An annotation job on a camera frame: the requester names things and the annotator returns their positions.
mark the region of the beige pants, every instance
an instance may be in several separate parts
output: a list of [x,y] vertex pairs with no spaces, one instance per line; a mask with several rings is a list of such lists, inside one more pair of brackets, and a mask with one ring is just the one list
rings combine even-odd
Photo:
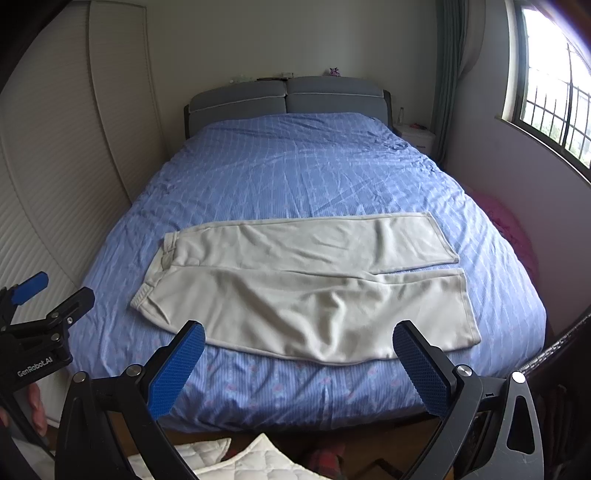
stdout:
[[459,258],[429,213],[207,223],[165,236],[131,305],[207,342],[323,364],[395,358],[411,319],[449,351],[480,342]]

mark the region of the bed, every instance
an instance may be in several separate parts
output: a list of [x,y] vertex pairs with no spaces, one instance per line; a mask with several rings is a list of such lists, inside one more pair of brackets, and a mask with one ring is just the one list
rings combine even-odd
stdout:
[[[231,219],[429,211],[460,255],[483,338],[451,360],[504,375],[543,346],[545,310],[524,267],[462,188],[388,128],[387,93],[358,79],[255,82],[197,95],[185,119],[188,140],[113,228],[85,278],[96,304],[70,330],[71,372],[119,375],[168,343],[172,334],[129,306],[159,242]],[[397,360],[329,367],[207,345],[161,424],[335,429],[418,411]]]

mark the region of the nightstand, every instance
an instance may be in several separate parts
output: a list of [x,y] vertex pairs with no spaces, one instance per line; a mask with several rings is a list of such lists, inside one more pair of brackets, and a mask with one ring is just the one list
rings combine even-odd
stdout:
[[410,125],[394,125],[394,133],[410,143],[420,153],[424,153],[428,157],[431,156],[435,134],[429,130],[411,128]]

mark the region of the human hand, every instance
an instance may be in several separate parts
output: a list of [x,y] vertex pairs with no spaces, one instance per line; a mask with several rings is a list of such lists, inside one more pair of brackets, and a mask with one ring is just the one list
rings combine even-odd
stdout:
[[[41,437],[44,437],[47,433],[47,417],[45,415],[45,408],[41,402],[41,390],[39,390],[39,386],[36,383],[32,383],[28,386],[27,399],[31,406],[31,410],[33,411],[31,415],[33,428],[35,428],[35,431]],[[0,420],[5,427],[8,427],[10,419],[8,413],[3,408],[0,408]]]

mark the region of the metal screw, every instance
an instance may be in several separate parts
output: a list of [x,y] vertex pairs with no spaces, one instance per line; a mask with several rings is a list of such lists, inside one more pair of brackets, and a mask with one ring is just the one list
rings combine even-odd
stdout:
[[525,375],[521,372],[513,372],[511,378],[517,383],[525,383]]
[[127,369],[125,369],[125,373],[129,377],[137,377],[141,372],[142,366],[137,364],[130,365],[129,367],[127,367]]
[[472,375],[472,369],[467,365],[458,365],[456,370],[463,377],[469,377]]
[[74,383],[82,383],[84,380],[86,380],[86,372],[76,372],[72,377]]

